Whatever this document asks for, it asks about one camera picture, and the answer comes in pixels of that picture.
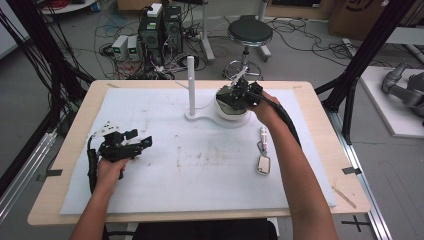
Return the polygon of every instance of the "wooden table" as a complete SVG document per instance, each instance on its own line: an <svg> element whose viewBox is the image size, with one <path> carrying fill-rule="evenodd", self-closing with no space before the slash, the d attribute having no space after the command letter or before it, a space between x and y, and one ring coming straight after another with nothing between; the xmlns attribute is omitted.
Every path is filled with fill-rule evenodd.
<svg viewBox="0 0 424 240"><path fill-rule="evenodd" d="M218 89L228 81L197 81L196 88ZM345 175L351 167L314 89L308 82L262 81L264 89L292 89L311 133L330 185L336 196L333 214L366 213L370 204L355 174ZM48 177L28 216L31 225L75 224L79 215L60 215L67 187L93 121L109 88L180 88L173 81L94 82L75 118L52 169L63 169L61 176ZM237 210L179 213L109 214L107 222L175 221L289 216L289 209Z"/></svg>

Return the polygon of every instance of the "human hand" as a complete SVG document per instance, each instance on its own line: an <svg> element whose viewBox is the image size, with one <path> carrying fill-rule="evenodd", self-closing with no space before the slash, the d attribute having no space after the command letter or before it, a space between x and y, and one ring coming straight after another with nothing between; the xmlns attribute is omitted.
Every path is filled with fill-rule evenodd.
<svg viewBox="0 0 424 240"><path fill-rule="evenodd" d="M262 91L262 96L276 104L280 104L276 97L269 95L265 91ZM264 100L261 100L258 105L251 107L250 110L253 111L258 120L267 127L271 124L279 123L281 120L274 108Z"/></svg>
<svg viewBox="0 0 424 240"><path fill-rule="evenodd" d="M98 163L97 183L94 192L98 192L105 197L111 197L115 191L119 174L121 170L125 171L125 165L129 160L127 158L112 163L102 158Z"/></svg>

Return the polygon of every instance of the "black stool seat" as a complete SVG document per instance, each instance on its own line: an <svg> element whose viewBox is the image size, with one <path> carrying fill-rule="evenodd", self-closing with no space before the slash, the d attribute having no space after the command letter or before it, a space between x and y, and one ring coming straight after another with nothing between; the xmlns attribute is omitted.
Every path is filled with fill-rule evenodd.
<svg viewBox="0 0 424 240"><path fill-rule="evenodd" d="M259 47L271 40L272 29L256 19L239 19L228 27L228 37L245 46Z"/></svg>

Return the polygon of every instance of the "stool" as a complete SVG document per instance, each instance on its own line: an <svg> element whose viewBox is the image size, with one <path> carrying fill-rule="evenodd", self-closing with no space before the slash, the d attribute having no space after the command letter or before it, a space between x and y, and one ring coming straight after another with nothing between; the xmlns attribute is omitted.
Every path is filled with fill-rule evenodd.
<svg viewBox="0 0 424 240"><path fill-rule="evenodd" d="M272 28L255 18L242 17L230 24L228 37L234 42L243 45L244 51L241 61L235 60L225 66L224 77L233 80L237 73L247 67L248 70L244 74L244 78L247 81L262 80L261 69L258 65L248 61L249 47L261 47L271 41Z"/></svg>

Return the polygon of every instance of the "forearm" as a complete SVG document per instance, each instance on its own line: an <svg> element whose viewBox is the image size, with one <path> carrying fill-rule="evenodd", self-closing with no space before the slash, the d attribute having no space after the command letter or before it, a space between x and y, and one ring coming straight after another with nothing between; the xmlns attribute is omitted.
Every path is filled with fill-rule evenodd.
<svg viewBox="0 0 424 240"><path fill-rule="evenodd" d="M110 197L94 192L84 209L71 239L101 239Z"/></svg>
<svg viewBox="0 0 424 240"><path fill-rule="evenodd" d="M294 236L308 239L313 232L315 239L336 238L328 204L302 149L282 120L275 119L267 127L276 148ZM304 231L305 226L313 230Z"/></svg>

